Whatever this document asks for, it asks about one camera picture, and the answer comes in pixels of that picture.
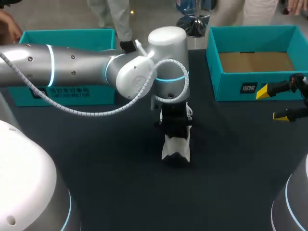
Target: cardboard box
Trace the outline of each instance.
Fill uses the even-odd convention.
[[[20,43],[49,44],[87,51],[116,49],[115,32],[112,29],[25,31]],[[37,88],[52,100],[65,106],[108,105],[114,104],[115,99],[115,90],[108,86],[37,86]],[[50,106],[27,86],[10,87],[9,93],[17,106]]]
[[[252,101],[266,83],[308,76],[308,42],[296,26],[211,27],[206,58],[217,101]],[[302,100],[284,92],[264,100]]]

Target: teal box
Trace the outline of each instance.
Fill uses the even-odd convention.
[[[25,31],[20,43],[49,44],[87,51],[116,49],[115,32],[112,29],[73,29]],[[37,86],[49,98],[59,104],[108,105],[114,104],[115,90],[108,86],[43,87]],[[50,106],[28,87],[10,87],[10,95],[20,107]]]
[[[293,68],[291,71],[226,73],[219,54],[228,52],[281,52],[287,54]],[[211,27],[206,58],[217,101],[253,101],[266,83],[289,80],[294,73],[308,74],[308,42],[297,26]],[[277,65],[277,60],[270,60],[268,64]],[[284,92],[264,100],[301,99],[300,92]]]

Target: black tablecloth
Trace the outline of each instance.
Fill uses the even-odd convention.
[[[187,168],[161,161],[164,136],[149,98],[105,118],[9,101],[25,134],[55,161],[85,231],[271,230],[272,202],[308,152],[308,119],[276,122],[272,113],[302,103],[218,103],[205,51],[190,51],[189,62],[195,125]]]

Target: cable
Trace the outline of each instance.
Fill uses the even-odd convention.
[[[174,98],[174,99],[163,99],[163,98],[160,98],[158,96],[154,96],[154,98],[160,102],[163,102],[163,103],[173,103],[177,100],[179,100],[180,98],[183,97],[183,95],[187,92],[188,90],[188,87],[189,87],[189,78],[188,78],[188,72],[186,70],[186,68],[184,67],[183,64],[181,64],[179,61],[177,60],[174,60],[174,59],[166,59],[166,60],[162,60],[160,62],[158,62],[154,69],[150,72],[148,78],[146,79],[144,85],[142,86],[141,90],[139,91],[139,93],[135,96],[134,99],[132,99],[129,103],[125,104],[124,106],[118,108],[118,109],[115,109],[115,110],[112,110],[112,111],[108,111],[108,112],[82,112],[82,111],[78,111],[78,110],[74,110],[74,109],[71,109],[71,108],[68,108],[68,107],[65,107],[55,101],[53,101],[51,98],[49,98],[47,95],[43,94],[37,87],[35,87],[26,77],[25,75],[5,56],[4,53],[0,52],[0,58],[4,60],[4,62],[22,79],[22,81],[31,89],[33,90],[33,92],[38,95],[40,98],[42,98],[44,101],[46,101],[47,103],[51,104],[52,106],[64,111],[64,112],[67,112],[67,113],[71,113],[71,114],[74,114],[74,115],[79,115],[79,116],[87,116],[87,117],[99,117],[99,116],[111,116],[111,115],[114,115],[114,114],[117,114],[117,113],[120,113],[128,108],[130,108],[132,105],[134,105],[137,100],[140,99],[140,97],[142,96],[143,92],[145,91],[146,87],[148,86],[151,78],[152,78],[152,75],[154,73],[154,71],[162,64],[164,63],[174,63],[176,65],[178,65],[183,73],[184,73],[184,76],[185,76],[185,85],[184,85],[184,89],[182,91],[182,93]]]

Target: yellow object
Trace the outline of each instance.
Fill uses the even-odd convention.
[[[269,94],[267,93],[267,91],[268,91],[268,85],[265,85],[264,87],[262,87],[262,88],[257,92],[257,97],[256,97],[256,99],[257,99],[257,100],[260,100],[260,99],[265,99],[265,98],[270,97]]]
[[[289,121],[289,119],[288,119],[288,117],[280,117],[280,118],[275,118],[275,113],[273,114],[273,119],[274,120],[280,120],[280,121],[288,121],[288,122],[290,122]]]

